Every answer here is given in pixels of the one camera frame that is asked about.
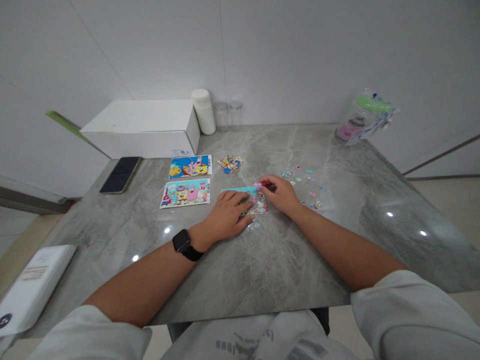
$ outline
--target hand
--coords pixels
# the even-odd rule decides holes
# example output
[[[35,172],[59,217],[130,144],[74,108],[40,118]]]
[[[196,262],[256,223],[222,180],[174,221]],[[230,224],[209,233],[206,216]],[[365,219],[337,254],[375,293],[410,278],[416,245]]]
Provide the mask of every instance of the hand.
[[[240,220],[239,216],[254,203],[245,201],[239,204],[239,202],[249,196],[248,192],[233,190],[222,192],[206,219],[188,230],[192,247],[204,253],[217,241],[231,238],[245,229],[255,216],[245,215]]]
[[[299,209],[302,205],[290,181],[280,176],[267,175],[262,177],[260,182],[262,183],[260,189],[265,197],[287,216],[290,216],[292,211]],[[271,186],[275,186],[275,192],[270,190]]]

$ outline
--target marble table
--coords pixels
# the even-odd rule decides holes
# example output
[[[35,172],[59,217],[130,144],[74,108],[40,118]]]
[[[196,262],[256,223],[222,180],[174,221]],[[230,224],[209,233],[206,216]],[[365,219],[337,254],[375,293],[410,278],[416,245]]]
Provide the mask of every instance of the marble table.
[[[202,136],[198,153],[213,157],[212,203],[174,209],[159,209],[171,159],[144,160],[125,194],[100,195],[116,163],[111,161],[53,241],[78,250],[26,337],[44,336],[133,256],[148,254],[203,220],[221,189],[252,186],[263,175],[286,170],[303,179],[295,185],[300,200],[312,202],[309,191],[316,192],[324,204],[319,213],[378,244],[424,279],[450,293],[480,290],[480,252],[369,142],[345,148],[334,131],[332,125],[248,126]],[[216,161],[228,153],[245,161],[226,175]],[[300,229],[270,206],[242,234],[215,245],[152,323],[346,305],[350,292]]]

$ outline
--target green lid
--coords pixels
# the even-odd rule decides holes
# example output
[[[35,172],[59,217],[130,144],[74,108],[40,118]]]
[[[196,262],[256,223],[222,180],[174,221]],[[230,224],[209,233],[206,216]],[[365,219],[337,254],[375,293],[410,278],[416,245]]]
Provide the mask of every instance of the green lid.
[[[362,108],[376,112],[389,112],[394,108],[392,104],[371,96],[360,96],[356,99],[356,102]]]

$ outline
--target smartphone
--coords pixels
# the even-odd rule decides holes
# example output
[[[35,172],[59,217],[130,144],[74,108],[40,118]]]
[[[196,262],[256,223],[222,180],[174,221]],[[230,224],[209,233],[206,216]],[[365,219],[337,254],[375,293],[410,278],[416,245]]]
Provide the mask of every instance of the smartphone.
[[[139,168],[141,157],[122,157],[116,163],[108,179],[100,189],[100,194],[123,194]]]

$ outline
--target label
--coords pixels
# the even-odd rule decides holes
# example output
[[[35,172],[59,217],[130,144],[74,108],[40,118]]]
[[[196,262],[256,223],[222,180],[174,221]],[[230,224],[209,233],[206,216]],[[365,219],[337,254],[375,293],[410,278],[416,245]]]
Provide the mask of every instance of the label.
[[[181,157],[186,157],[186,156],[192,156],[193,154],[188,151],[188,150],[172,150],[171,153],[173,154],[174,158],[181,158]]]
[[[46,266],[29,266],[21,274],[18,281],[30,281],[30,280],[39,280],[47,272],[48,265]]]

